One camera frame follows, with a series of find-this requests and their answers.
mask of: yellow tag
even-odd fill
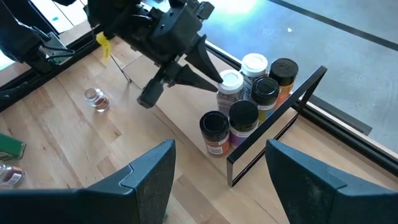
[[[97,34],[96,40],[102,46],[105,62],[108,61],[109,56],[111,55],[111,43],[105,37],[104,32]]]

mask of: wooden surface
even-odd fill
[[[214,94],[175,86],[165,90],[156,107],[146,110],[136,98],[154,76],[155,66],[124,42],[115,39],[112,44],[118,63],[134,83],[128,84],[111,60],[103,63],[98,49],[0,114],[0,131],[27,143],[22,160],[14,162],[27,171],[20,188],[87,187],[163,140],[175,139],[177,164],[167,223],[288,223],[265,159],[230,189],[225,158],[205,152],[198,119],[215,109]],[[212,60],[219,70],[228,68],[217,58]],[[91,86],[111,98],[108,111],[96,113],[84,101],[84,90]],[[288,111],[279,122],[294,113]],[[280,126],[275,124],[270,132]],[[264,147],[266,138],[258,140],[249,155]],[[281,141],[366,180],[398,189],[398,178],[303,118]]]
[[[88,21],[85,21],[60,34],[60,39],[65,45],[68,45],[90,30],[90,24]],[[28,64],[15,62],[10,66],[0,70],[0,86],[3,86],[7,82],[17,78],[20,74],[28,71],[29,69],[30,66]]]

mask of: bottle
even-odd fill
[[[272,78],[258,78],[253,83],[251,99],[259,110],[259,126],[274,112],[279,84]]]
[[[229,109],[235,102],[243,98],[243,76],[235,70],[225,70],[220,73],[224,80],[218,84],[218,111],[228,116]]]
[[[0,185],[15,187],[21,183],[24,176],[25,172],[21,168],[0,162]]]
[[[275,108],[278,108],[289,97],[298,72],[299,66],[297,63],[288,58],[277,59],[271,64],[269,77],[279,84],[279,95]]]
[[[267,76],[268,60],[261,54],[251,53],[243,57],[241,70],[243,75],[243,99],[251,100],[250,92],[255,79]]]
[[[253,133],[258,124],[259,111],[254,103],[241,100],[229,110],[231,147],[236,149]]]
[[[200,119],[200,130],[209,153],[225,155],[229,150],[228,117],[219,111],[205,113]]]
[[[89,88],[85,91],[86,101],[98,112],[104,112],[109,108],[111,101],[99,88]]]

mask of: green package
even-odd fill
[[[22,158],[25,147],[26,143],[0,134],[0,161]]]

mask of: white lid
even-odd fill
[[[264,75],[268,60],[261,54],[251,53],[243,57],[241,71],[249,77]]]
[[[243,87],[243,76],[236,70],[222,71],[220,77],[224,81],[218,84],[218,91],[226,95],[237,93]]]

